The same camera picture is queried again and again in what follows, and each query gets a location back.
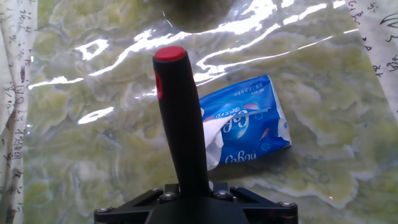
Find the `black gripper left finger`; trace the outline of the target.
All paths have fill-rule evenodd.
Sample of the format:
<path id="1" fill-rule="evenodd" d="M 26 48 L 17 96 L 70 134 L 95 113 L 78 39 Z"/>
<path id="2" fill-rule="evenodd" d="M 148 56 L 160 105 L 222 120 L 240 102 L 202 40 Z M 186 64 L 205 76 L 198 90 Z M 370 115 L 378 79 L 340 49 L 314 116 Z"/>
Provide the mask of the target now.
<path id="1" fill-rule="evenodd" d="M 119 207 L 98 208 L 94 211 L 94 223 L 145 224 L 150 212 L 160 205 L 160 196 L 166 192 L 173 192 L 179 196 L 179 185 L 166 184 L 165 189 L 150 189 Z"/>

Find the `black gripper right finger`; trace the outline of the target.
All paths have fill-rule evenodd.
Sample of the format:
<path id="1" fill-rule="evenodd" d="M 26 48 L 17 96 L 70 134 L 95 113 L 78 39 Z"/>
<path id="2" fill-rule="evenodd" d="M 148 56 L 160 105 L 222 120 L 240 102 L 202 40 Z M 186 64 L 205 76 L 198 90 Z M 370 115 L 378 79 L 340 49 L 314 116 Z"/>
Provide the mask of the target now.
<path id="1" fill-rule="evenodd" d="M 298 205 L 273 202 L 240 185 L 210 182 L 214 198 L 232 202 L 240 208 L 249 223 L 298 224 Z"/>

